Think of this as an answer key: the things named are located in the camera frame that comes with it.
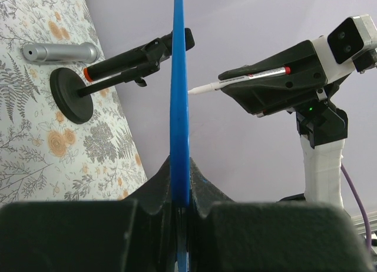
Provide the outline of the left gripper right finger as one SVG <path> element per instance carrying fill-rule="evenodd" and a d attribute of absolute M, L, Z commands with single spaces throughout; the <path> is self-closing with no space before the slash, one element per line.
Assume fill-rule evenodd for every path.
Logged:
<path fill-rule="evenodd" d="M 367 271 L 349 216 L 304 201 L 238 203 L 192 162 L 191 271 Z"/>

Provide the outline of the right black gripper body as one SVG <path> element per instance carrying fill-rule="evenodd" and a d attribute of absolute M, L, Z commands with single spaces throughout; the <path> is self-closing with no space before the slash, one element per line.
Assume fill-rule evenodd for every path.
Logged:
<path fill-rule="evenodd" d="M 338 90 L 338 86 L 324 87 L 315 98 L 295 107 L 297 131 L 312 148 L 348 137 L 347 113 L 330 101 Z"/>

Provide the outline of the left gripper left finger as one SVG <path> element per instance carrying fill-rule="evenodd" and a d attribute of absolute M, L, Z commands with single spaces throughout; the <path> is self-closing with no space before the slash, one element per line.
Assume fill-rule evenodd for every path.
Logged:
<path fill-rule="evenodd" d="M 120 201 L 1 208 L 2 271 L 174 271 L 170 163 Z"/>

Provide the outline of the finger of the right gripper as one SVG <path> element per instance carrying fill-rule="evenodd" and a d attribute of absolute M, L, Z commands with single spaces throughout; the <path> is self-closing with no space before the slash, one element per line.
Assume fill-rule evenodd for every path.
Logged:
<path fill-rule="evenodd" d="M 219 80 L 288 67 L 290 74 L 230 84 L 221 90 L 252 115 L 270 115 L 313 99 L 327 78 L 310 40 L 302 41 L 253 65 L 231 69 Z"/>

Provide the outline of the red whiteboard marker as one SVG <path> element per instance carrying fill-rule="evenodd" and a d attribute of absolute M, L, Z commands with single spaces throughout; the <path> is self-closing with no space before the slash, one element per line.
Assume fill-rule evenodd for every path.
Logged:
<path fill-rule="evenodd" d="M 226 87 L 230 84 L 245 82 L 245 81 L 254 80 L 254 79 L 289 75 L 290 73 L 291 73 L 291 69 L 289 67 L 280 67 L 280 68 L 270 69 L 267 71 L 258 72 L 255 74 L 247 74 L 247 75 L 242 75 L 242 76 L 238 76 L 234 78 L 225 79 L 222 81 L 212 82 L 206 85 L 202 85 L 202 86 L 190 89 L 188 90 L 187 93 L 189 95 L 203 94 L 207 92 L 218 91 L 222 89 L 223 87 Z"/>

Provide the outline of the blue framed whiteboard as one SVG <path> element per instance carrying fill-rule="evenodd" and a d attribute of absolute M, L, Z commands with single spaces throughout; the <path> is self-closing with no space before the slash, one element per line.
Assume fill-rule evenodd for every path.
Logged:
<path fill-rule="evenodd" d="M 174 0 L 170 86 L 170 174 L 172 200 L 181 208 L 187 207 L 190 201 L 188 121 L 184 0 Z"/>

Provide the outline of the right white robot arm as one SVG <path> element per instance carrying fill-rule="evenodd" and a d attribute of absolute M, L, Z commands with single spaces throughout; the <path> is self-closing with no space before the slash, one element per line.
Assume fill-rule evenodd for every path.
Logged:
<path fill-rule="evenodd" d="M 340 187 L 342 150 L 348 116 L 331 97 L 355 70 L 351 58 L 337 59 L 321 36 L 302 41 L 253 65 L 219 74 L 220 80 L 281 66 L 290 74 L 231 84 L 222 91 L 249 114 L 264 117 L 280 111 L 296 115 L 305 166 L 305 200 L 343 209 Z"/>

